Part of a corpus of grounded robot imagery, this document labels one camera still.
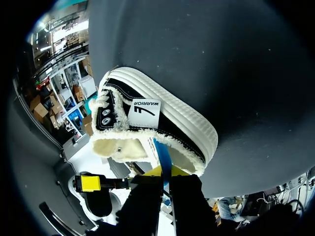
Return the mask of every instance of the shoe label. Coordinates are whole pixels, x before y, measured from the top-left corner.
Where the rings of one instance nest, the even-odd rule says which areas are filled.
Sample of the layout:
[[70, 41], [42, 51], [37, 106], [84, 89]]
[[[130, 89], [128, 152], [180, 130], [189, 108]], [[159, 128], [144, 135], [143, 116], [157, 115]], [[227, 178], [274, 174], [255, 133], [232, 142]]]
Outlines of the shoe label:
[[134, 99], [128, 114], [129, 124], [144, 128], [158, 128], [161, 101], [155, 99]]

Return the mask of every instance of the white rubber sole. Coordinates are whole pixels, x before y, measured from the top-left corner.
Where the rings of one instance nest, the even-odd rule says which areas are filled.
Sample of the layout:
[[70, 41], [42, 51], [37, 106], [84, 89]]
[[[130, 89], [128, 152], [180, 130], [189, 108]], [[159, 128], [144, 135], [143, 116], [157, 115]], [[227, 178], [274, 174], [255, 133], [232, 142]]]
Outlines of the white rubber sole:
[[205, 156], [205, 164], [210, 162], [218, 146], [218, 134], [202, 114], [136, 69], [120, 67], [108, 78], [129, 85], [147, 99], [163, 101], [161, 112], [194, 141]]

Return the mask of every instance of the yellow block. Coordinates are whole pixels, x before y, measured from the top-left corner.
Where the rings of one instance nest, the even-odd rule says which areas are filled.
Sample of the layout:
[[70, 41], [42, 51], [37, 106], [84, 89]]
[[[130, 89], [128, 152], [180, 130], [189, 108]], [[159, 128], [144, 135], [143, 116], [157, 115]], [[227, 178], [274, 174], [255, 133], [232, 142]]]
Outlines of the yellow block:
[[[143, 176], [161, 176], [161, 173], [162, 173], [162, 168], [161, 166], [158, 166], [154, 168], [153, 170], [150, 170], [144, 173]], [[179, 169], [178, 167], [172, 165], [172, 176], [189, 176], [189, 174]]]
[[100, 190], [100, 180], [98, 176], [81, 176], [81, 183], [83, 192]]

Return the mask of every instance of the blue strap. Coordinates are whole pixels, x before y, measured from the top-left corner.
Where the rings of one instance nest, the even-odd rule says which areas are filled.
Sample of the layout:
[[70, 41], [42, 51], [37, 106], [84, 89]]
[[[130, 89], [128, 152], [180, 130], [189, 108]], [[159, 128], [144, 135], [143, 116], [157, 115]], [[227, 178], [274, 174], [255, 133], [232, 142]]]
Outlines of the blue strap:
[[161, 164], [164, 186], [166, 186], [171, 178], [172, 160], [168, 153], [167, 145], [158, 142], [156, 139], [153, 139], [153, 142]]

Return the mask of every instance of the shoe eyelet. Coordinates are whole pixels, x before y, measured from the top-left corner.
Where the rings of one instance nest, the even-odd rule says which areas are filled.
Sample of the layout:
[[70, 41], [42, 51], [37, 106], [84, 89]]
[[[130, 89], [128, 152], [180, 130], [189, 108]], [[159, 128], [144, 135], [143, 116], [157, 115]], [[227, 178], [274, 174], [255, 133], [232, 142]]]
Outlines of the shoe eyelet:
[[107, 117], [102, 120], [102, 125], [107, 125], [111, 121], [111, 118]]
[[106, 110], [104, 110], [103, 112], [102, 112], [102, 115], [103, 116], [106, 116], [106, 115], [108, 115], [110, 113], [110, 110], [109, 109], [106, 109]]

